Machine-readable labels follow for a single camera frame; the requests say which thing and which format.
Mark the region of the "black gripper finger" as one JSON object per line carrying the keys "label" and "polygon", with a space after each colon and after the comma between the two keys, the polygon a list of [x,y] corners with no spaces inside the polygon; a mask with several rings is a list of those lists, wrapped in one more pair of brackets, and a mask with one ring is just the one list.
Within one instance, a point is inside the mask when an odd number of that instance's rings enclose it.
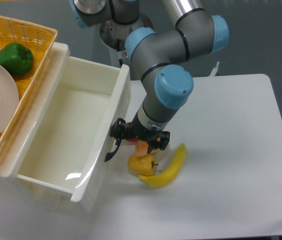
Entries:
{"label": "black gripper finger", "polygon": [[147,140],[147,153],[150,154],[153,150],[165,150],[170,141],[169,131],[158,131]]}
{"label": "black gripper finger", "polygon": [[115,144],[120,145],[121,141],[125,139],[126,121],[118,118],[110,128],[110,136],[115,139]]}

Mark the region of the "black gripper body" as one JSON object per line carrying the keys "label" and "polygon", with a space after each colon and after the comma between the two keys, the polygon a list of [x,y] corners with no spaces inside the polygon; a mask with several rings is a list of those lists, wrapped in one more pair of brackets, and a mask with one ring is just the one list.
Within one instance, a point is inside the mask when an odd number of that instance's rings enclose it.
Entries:
{"label": "black gripper body", "polygon": [[127,136],[125,139],[138,139],[139,141],[147,142],[156,132],[159,131],[147,129],[139,122],[131,123],[130,125],[127,124]]}

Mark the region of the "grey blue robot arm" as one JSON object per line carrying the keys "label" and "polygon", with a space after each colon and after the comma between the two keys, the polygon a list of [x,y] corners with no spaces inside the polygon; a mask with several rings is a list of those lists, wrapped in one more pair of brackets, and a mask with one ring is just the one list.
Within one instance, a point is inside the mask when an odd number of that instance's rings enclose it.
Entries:
{"label": "grey blue robot arm", "polygon": [[166,125],[187,101],[194,81],[181,63],[225,48],[229,27],[220,15],[206,13],[199,0],[166,0],[174,29],[157,34],[146,24],[137,0],[72,0],[81,27],[102,24],[100,35],[108,47],[127,53],[146,96],[131,123],[119,118],[110,136],[141,140],[147,150],[164,150],[170,133]]}

